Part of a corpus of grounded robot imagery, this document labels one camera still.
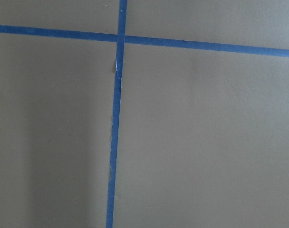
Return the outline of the brown paper table cover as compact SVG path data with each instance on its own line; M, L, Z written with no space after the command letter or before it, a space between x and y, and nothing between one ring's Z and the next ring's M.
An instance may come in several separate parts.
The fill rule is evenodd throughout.
M0 228L289 228L289 0L0 0Z

